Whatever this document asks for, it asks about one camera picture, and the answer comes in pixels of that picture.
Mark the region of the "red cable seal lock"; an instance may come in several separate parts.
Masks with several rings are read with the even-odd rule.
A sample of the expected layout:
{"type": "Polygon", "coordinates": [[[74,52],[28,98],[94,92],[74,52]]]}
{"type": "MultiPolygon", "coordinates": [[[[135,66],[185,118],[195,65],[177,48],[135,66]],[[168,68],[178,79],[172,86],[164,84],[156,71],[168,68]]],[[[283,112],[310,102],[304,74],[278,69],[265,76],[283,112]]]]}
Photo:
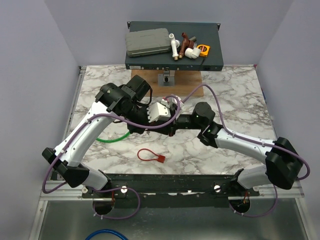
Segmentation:
{"type": "Polygon", "coordinates": [[[166,160],[166,157],[164,155],[157,154],[148,148],[141,148],[140,150],[138,150],[136,155],[139,160],[144,162],[157,161],[158,163],[163,164],[166,160]],[[149,153],[149,158],[145,158],[143,156],[143,153],[149,153]]]}

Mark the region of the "white pvc elbow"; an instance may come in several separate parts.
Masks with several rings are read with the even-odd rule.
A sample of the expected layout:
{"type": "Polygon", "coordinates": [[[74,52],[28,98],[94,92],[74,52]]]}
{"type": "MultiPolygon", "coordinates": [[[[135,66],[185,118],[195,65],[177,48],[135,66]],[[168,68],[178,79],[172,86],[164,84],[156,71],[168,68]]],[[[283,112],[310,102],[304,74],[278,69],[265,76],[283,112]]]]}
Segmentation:
{"type": "Polygon", "coordinates": [[[201,50],[197,47],[195,48],[190,48],[188,47],[185,52],[184,55],[189,58],[189,59],[197,59],[200,56],[201,50]]]}

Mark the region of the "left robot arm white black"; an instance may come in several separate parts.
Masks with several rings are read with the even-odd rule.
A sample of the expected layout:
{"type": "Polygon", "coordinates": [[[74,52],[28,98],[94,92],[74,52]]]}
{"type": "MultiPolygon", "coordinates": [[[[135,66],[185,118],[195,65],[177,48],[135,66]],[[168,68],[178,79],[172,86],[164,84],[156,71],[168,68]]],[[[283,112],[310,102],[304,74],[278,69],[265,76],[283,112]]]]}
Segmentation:
{"type": "Polygon", "coordinates": [[[83,157],[104,129],[116,119],[123,117],[136,126],[146,126],[147,107],[140,101],[151,89],[147,81],[138,75],[120,86],[114,83],[103,85],[88,113],[71,134],[56,147],[45,148],[42,156],[70,187],[84,185],[93,188],[99,197],[107,197],[111,191],[108,177],[102,171],[83,165],[83,157]]]}

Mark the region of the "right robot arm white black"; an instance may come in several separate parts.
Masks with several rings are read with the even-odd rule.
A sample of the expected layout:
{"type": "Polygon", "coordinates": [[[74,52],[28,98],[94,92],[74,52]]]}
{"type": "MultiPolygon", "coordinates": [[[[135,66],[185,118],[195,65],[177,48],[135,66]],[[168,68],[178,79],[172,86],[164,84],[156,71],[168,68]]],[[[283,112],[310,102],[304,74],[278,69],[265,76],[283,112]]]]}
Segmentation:
{"type": "Polygon", "coordinates": [[[286,138],[260,139],[237,133],[214,121],[215,112],[206,102],[195,105],[192,114],[181,114],[170,125],[176,130],[199,130],[198,139],[206,146],[232,150],[261,162],[260,166],[238,170],[230,183],[230,191],[241,196],[255,186],[272,184],[289,190],[303,166],[297,151],[286,138]]]}

